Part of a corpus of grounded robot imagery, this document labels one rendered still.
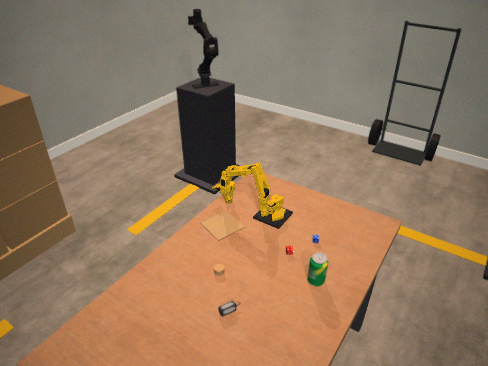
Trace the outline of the tan flat mat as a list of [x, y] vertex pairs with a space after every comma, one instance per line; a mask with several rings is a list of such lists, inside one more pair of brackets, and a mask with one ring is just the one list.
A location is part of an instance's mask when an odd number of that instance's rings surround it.
[[243, 228], [245, 226], [234, 218], [229, 212], [222, 212], [209, 218], [201, 224], [219, 241]]

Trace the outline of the tan short cylinder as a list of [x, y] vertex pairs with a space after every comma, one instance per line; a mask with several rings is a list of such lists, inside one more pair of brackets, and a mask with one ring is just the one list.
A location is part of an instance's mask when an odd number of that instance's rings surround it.
[[221, 276], [224, 274], [224, 265], [223, 264], [216, 264], [214, 266], [214, 273], [217, 276]]

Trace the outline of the green soda can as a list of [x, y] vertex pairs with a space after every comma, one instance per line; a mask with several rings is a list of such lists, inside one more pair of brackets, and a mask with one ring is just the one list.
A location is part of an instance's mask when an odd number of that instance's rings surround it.
[[313, 286], [322, 286], [326, 280], [328, 258], [324, 253], [316, 252], [310, 258], [308, 282]]

